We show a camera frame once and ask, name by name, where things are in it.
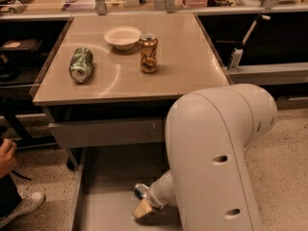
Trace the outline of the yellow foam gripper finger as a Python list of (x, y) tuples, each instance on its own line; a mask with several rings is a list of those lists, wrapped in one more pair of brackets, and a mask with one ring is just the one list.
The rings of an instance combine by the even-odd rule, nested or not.
[(135, 219), (140, 219), (147, 216), (152, 211), (153, 211), (152, 205), (146, 198), (144, 198), (133, 211), (133, 216)]

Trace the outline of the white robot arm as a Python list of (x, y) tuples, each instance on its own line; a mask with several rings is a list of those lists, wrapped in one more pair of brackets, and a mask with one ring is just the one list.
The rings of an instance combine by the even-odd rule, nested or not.
[(135, 187), (144, 218), (178, 207), (183, 231), (263, 231), (244, 158), (246, 145), (275, 124), (277, 107), (264, 89), (238, 84), (179, 98), (166, 121), (169, 171)]

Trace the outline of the person's hand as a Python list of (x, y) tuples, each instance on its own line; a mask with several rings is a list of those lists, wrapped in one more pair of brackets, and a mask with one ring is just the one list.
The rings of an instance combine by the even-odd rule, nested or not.
[(0, 178), (8, 175), (15, 169), (17, 162), (15, 158), (15, 150), (17, 145), (9, 139), (3, 139), (0, 145)]

